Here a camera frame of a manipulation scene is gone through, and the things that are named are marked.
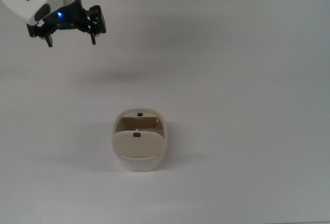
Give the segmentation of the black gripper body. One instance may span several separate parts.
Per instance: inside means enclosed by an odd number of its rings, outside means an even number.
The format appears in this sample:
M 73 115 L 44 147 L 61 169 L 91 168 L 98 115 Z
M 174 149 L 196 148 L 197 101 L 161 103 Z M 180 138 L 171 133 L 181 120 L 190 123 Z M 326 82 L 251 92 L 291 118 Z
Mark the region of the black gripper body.
M 89 30 L 88 18 L 82 6 L 81 0 L 75 0 L 69 5 L 66 5 L 49 14 L 42 19 L 42 28 L 46 31 L 51 29 L 78 29 L 82 32 Z

